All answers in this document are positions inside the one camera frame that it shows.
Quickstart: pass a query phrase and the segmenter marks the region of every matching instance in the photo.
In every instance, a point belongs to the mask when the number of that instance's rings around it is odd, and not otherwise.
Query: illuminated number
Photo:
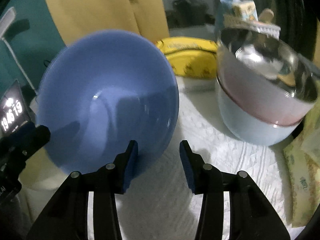
[[[9,109],[7,112],[7,119],[8,119],[8,123],[14,122],[14,115],[11,109]]]
[[[19,101],[16,103],[16,107],[17,107],[18,113],[22,113],[22,106]]]
[[[8,122],[7,122],[7,119],[4,117],[3,120],[1,121],[1,124],[4,128],[4,131],[6,131],[8,128],[9,128],[9,125],[8,125]]]
[[[14,110],[14,112],[16,113],[16,116],[18,116],[19,114],[18,114],[18,112],[17,112],[17,108],[13,105],[13,110]]]

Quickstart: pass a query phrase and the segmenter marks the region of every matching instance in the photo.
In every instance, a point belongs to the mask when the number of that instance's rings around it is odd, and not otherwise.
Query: digital clock
[[[26,122],[31,121],[20,85],[16,80],[0,101],[0,128],[3,134],[10,134]]]

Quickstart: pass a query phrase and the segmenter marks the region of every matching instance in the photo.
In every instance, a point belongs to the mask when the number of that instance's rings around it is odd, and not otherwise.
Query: yellow pouch
[[[216,77],[215,42],[198,38],[171,37],[158,41],[156,46],[167,57],[177,76],[207,79]]]

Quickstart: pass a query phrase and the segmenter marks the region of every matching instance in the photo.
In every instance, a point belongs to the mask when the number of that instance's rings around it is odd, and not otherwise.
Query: blue bowl
[[[46,150],[65,173],[113,162],[136,140],[135,176],[167,148],[179,111],[177,81],[145,38],[100,31],[65,48],[42,77],[37,124],[51,132]]]

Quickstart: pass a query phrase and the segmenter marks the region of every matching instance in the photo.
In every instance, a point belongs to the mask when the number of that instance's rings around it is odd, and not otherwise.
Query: bowl
[[[51,132],[51,160],[65,173],[96,171],[136,140],[135,176],[171,140],[179,111],[172,67],[148,40],[110,30],[58,54],[42,77],[37,123]]]
[[[300,123],[292,126],[279,126],[265,123],[241,109],[222,87],[217,77],[216,92],[223,122],[240,140],[270,146],[287,138]]]
[[[225,90],[244,111],[264,122],[292,126],[317,100],[311,72],[297,54],[259,30],[222,30],[217,60]]]

